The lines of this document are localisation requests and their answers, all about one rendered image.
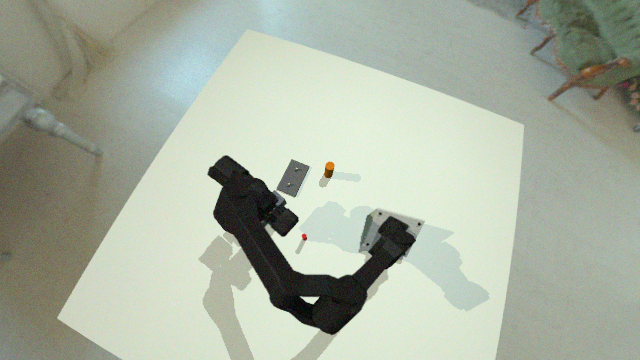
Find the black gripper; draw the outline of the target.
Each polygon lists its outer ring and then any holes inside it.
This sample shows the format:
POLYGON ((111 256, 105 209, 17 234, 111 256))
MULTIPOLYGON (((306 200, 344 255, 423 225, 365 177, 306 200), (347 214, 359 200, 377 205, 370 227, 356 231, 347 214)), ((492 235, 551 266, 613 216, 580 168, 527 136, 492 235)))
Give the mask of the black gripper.
POLYGON ((278 199, 274 199, 265 211, 258 209, 258 215, 266 215, 265 222, 280 236, 285 237, 299 222, 299 218, 282 204, 276 205, 278 199), (275 209, 273 209, 275 208, 275 209), (270 213, 271 212, 271 213, 270 213))

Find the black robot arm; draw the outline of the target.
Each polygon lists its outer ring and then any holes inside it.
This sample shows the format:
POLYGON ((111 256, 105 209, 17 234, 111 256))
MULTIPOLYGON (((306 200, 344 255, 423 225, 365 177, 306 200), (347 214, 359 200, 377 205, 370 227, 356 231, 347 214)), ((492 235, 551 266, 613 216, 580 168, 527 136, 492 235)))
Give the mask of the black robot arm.
POLYGON ((235 236, 274 307, 307 326, 336 334, 361 312, 368 288, 416 242, 406 231, 409 225, 389 216, 368 251, 372 257, 351 275, 304 275, 293 271, 261 223, 267 216, 258 215, 258 209, 265 211, 275 196, 249 173, 228 155, 209 167, 207 175, 223 186, 213 210, 215 220, 235 236), (300 296, 319 298, 310 304, 300 296))

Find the orange cylinder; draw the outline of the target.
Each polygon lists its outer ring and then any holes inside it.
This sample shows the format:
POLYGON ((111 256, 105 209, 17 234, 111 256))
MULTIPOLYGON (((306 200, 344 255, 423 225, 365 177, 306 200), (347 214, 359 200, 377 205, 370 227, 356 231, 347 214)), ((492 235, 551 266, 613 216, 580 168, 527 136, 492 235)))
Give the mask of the orange cylinder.
POLYGON ((335 165, 334 165, 333 162, 327 162, 326 163, 325 173, 324 173, 326 178, 331 178, 332 177, 333 171, 334 171, 334 167, 335 167, 335 165))

